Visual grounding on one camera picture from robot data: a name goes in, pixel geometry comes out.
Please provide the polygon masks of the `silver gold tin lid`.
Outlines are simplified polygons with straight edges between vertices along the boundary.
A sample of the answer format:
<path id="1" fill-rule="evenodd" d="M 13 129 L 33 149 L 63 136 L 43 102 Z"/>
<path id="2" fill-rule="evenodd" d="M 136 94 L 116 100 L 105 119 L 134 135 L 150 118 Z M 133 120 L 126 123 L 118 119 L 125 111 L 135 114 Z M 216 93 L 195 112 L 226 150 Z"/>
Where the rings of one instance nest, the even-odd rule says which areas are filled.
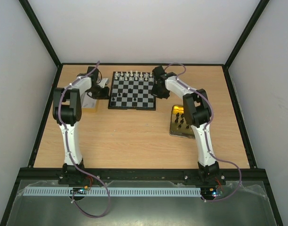
<path id="1" fill-rule="evenodd" d="M 90 96 L 90 93 L 85 93 L 84 97 L 82 98 L 82 110 L 86 111 L 86 112 L 92 112 L 95 113 L 97 111 L 97 107 L 98 107 L 98 100 L 97 99 L 93 99 Z"/>

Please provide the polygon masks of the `black silver chess board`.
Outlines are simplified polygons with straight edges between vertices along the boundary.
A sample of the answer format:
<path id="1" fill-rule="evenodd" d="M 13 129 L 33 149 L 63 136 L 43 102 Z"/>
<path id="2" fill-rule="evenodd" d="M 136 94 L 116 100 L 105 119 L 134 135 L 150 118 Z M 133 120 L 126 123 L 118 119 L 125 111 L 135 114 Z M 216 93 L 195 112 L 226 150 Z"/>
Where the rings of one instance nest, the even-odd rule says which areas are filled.
<path id="1" fill-rule="evenodd" d="M 155 84 L 152 72 L 117 71 L 120 75 L 118 80 L 114 79 L 115 72 L 112 75 L 109 109 L 156 110 L 156 97 L 151 94 Z"/>

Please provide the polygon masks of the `gold tin with black pieces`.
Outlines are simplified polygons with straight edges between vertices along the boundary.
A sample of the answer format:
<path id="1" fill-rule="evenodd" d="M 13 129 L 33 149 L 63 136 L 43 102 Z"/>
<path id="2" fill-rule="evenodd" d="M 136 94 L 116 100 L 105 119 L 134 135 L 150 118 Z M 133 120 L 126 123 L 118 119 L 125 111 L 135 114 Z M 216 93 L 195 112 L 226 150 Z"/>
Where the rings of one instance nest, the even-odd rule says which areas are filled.
<path id="1" fill-rule="evenodd" d="M 184 117 L 184 107 L 173 105 L 171 110 L 169 134 L 176 137 L 195 139 L 195 135 L 190 125 L 186 123 Z"/>

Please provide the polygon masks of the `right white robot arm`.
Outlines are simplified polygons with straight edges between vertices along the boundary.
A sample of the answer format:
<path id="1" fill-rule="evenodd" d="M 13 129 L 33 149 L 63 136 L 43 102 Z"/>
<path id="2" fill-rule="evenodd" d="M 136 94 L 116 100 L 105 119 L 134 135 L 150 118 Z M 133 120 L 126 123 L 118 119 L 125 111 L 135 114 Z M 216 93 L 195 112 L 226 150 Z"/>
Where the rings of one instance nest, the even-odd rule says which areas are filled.
<path id="1" fill-rule="evenodd" d="M 210 123 L 214 112 L 207 93 L 204 89 L 195 89 L 183 82 L 173 72 L 166 73 L 162 66 L 152 70 L 156 79 L 152 95 L 157 98 L 169 98 L 173 92 L 183 101 L 184 119 L 194 132 L 198 149 L 198 175 L 203 184 L 210 184 L 219 174 L 219 163 L 215 159 L 211 136 Z"/>

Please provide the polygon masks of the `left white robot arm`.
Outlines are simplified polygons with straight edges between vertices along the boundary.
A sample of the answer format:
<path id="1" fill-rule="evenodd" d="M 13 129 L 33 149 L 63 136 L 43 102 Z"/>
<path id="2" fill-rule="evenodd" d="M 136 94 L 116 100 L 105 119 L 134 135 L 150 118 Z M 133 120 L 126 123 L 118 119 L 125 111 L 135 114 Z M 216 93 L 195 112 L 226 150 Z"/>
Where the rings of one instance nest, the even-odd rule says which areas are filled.
<path id="1" fill-rule="evenodd" d="M 64 143 L 64 176 L 69 179 L 95 176 L 87 173 L 79 146 L 79 122 L 82 116 L 82 102 L 86 99 L 109 99 L 109 79 L 102 78 L 98 65 L 88 67 L 86 73 L 77 75 L 74 81 L 64 88 L 55 88 L 53 93 L 53 118 L 59 125 Z"/>

